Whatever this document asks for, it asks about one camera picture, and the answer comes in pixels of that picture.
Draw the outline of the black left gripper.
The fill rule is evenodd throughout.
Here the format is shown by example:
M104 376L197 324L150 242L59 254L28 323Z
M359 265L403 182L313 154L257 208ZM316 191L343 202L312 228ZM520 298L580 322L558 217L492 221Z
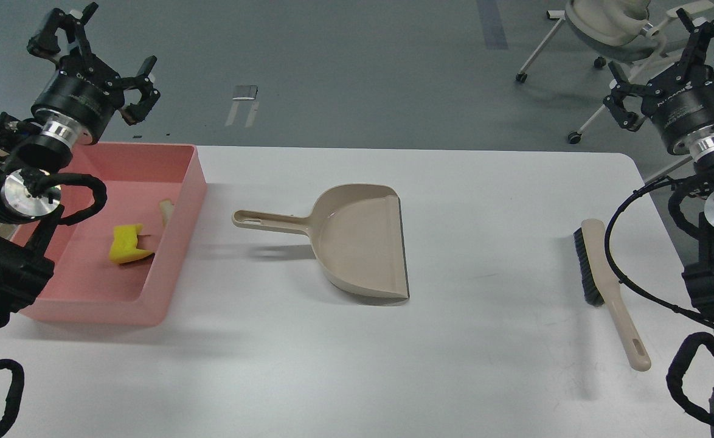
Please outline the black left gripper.
M117 109L123 121L132 127L145 121L161 97L151 77L158 61L155 55L143 61L134 77L111 80L112 91L79 74L92 77L97 72L96 56L85 26L98 7L98 3L91 2L82 11L52 9L27 43L30 55L52 62L59 70L54 72L34 101L32 115L41 125L54 116L76 122L81 127L78 142L85 145L100 141ZM119 91L138 91L139 100L120 107Z

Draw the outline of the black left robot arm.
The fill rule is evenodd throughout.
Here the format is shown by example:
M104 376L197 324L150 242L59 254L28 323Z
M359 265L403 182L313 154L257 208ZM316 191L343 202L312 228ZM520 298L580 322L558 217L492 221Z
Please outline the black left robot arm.
M28 119L0 114L0 328L32 305L54 275L46 257L57 227L96 216L107 204L104 182L67 173L73 149L101 139L115 113L141 123L161 96L149 56L132 77L121 77L93 53L85 27L98 9L54 8L27 44L54 64L53 77Z

